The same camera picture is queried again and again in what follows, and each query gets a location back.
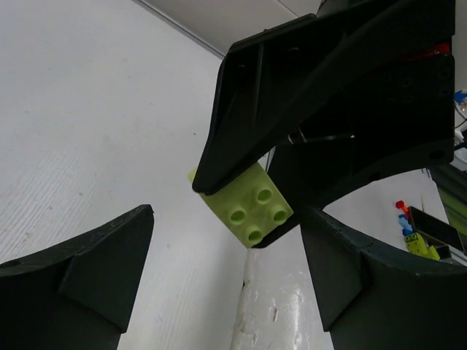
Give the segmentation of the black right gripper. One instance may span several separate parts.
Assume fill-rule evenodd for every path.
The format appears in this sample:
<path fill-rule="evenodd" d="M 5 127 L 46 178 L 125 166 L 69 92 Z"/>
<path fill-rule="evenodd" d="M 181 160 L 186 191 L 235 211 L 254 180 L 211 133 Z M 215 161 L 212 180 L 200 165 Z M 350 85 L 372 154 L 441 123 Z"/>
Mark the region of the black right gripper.
<path fill-rule="evenodd" d="M 391 59 L 341 87 L 298 127 L 293 144 L 351 139 L 355 169 L 378 156 L 453 140 L 454 1 L 326 1 L 315 16 L 393 13 L 400 29 L 383 44 Z"/>

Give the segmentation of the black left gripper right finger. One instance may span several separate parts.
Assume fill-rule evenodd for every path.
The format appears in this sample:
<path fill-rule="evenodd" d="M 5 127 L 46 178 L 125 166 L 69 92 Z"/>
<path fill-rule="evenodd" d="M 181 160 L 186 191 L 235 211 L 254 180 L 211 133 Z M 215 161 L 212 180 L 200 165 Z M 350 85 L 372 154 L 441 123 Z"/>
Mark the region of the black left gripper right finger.
<path fill-rule="evenodd" d="M 466 268 L 410 254 L 307 209 L 301 235 L 335 349 L 464 349 Z"/>

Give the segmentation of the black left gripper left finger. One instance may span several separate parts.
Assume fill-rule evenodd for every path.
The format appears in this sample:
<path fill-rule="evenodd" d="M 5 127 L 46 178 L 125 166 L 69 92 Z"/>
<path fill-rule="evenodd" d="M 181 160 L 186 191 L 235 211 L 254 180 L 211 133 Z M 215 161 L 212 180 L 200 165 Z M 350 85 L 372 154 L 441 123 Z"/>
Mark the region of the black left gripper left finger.
<path fill-rule="evenodd" d="M 116 349 L 153 234 L 145 204 L 1 264 L 2 349 Z"/>

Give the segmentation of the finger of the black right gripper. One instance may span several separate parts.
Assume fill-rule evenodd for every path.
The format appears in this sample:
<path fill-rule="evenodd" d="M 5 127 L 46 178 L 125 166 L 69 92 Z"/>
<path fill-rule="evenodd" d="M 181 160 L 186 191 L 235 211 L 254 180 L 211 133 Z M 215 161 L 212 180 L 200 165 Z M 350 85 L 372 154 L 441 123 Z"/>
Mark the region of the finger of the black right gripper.
<path fill-rule="evenodd" d="M 304 221 L 311 210 L 322 210 L 345 195 L 391 176 L 447 164 L 454 157 L 454 141 L 440 139 L 378 156 L 356 170 L 356 142 L 347 139 L 308 144 L 283 144 L 275 148 L 268 175 L 293 214 L 273 229 L 255 249 L 263 249 Z"/>
<path fill-rule="evenodd" d="M 234 44 L 217 77 L 193 181 L 216 193 L 278 145 L 340 88 L 391 59 L 393 13 L 306 15 Z"/>

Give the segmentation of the pale green lego brick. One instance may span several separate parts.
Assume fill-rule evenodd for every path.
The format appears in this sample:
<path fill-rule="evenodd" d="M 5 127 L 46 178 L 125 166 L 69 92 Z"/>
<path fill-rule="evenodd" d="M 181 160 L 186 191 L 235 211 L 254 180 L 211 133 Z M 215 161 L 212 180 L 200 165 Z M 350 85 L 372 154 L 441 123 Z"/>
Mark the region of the pale green lego brick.
<path fill-rule="evenodd" d="M 214 195 L 200 194 L 212 213 L 248 249 L 263 242 L 294 214 L 266 173 L 263 156 Z"/>

